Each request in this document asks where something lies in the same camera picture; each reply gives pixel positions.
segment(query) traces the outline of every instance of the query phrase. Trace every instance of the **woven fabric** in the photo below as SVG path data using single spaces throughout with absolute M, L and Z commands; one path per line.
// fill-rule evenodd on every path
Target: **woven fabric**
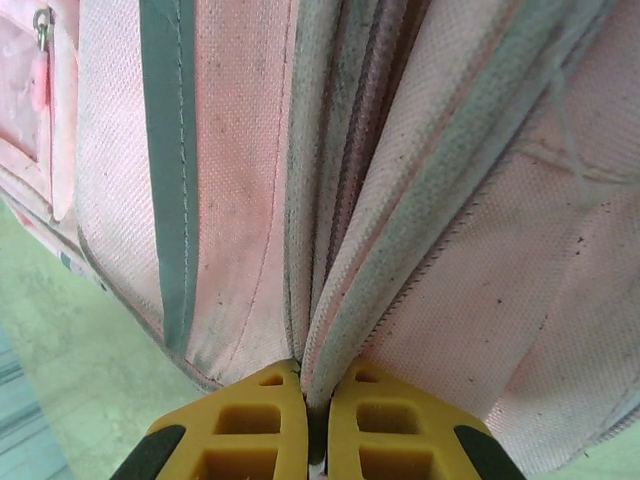
M 639 13 L 620 4 L 363 352 L 486 418 L 528 474 L 578 455 L 640 386 Z
M 299 3 L 194 2 L 198 275 L 173 360 L 215 388 L 302 359 L 316 418 L 362 354 L 484 418 L 527 474 L 558 468 L 640 391 L 640 3 Z M 49 120 L 18 109 L 37 49 L 0 18 L 2 194 L 162 342 L 138 6 L 82 2 L 78 34 L 77 2 L 52 5 L 77 154 L 73 53 L 52 162 L 6 168 L 40 161 Z
M 395 292 L 491 166 L 489 158 L 471 168 L 471 154 L 564 10 L 486 3 L 475 11 L 434 2 L 427 12 L 314 313 L 301 376 L 313 407 L 329 401 Z
M 296 2 L 198 2 L 200 249 L 187 359 L 227 384 L 290 356 L 283 215 Z
M 81 6 L 75 202 L 85 253 L 161 333 L 139 23 L 124 0 Z

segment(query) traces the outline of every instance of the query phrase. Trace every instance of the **zipper pull tab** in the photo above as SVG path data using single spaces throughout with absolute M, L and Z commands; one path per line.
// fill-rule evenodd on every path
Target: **zipper pull tab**
M 36 112 L 43 111 L 49 104 L 49 37 L 51 29 L 51 9 L 43 8 L 33 16 L 38 53 L 31 64 L 31 105 Z

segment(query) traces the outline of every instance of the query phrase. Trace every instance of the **tiled floor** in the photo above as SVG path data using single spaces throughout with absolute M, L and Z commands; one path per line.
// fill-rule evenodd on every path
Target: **tiled floor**
M 1 202 L 0 273 L 0 327 L 76 478 L 108 478 L 154 419 L 199 396 L 124 308 L 67 271 Z M 639 459 L 637 425 L 544 479 L 636 479 Z

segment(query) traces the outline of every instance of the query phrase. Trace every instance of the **pink fabric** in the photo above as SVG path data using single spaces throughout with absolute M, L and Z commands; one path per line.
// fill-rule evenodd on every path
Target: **pink fabric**
M 527 473 L 579 455 L 640 388 L 638 19 L 619 2 L 363 352 L 487 419 Z
M 39 51 L 33 20 L 47 7 L 55 35 Z M 79 251 L 72 209 L 78 8 L 77 0 L 0 0 L 0 187 L 21 218 L 33 217 L 28 229 L 69 257 Z
M 82 7 L 76 206 L 99 270 L 161 335 L 140 19 L 129 5 Z M 197 2 L 200 238 L 186 359 L 214 385 L 288 355 L 282 224 L 295 18 L 295 1 Z
M 288 356 L 282 225 L 296 2 L 199 5 L 200 264 L 187 359 L 228 384 Z

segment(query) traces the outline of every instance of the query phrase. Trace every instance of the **zipper track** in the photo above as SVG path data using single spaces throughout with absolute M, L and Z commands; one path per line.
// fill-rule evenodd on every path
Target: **zipper track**
M 600 443 L 611 440 L 614 437 L 617 437 L 619 434 L 624 432 L 627 428 L 638 421 L 640 421 L 640 404 L 633 407 L 629 413 L 627 413 L 624 417 L 614 423 L 606 432 L 601 434 L 595 441 L 595 444 L 598 445 Z
M 430 2 L 378 0 L 341 161 L 325 276 L 349 227 L 392 99 Z

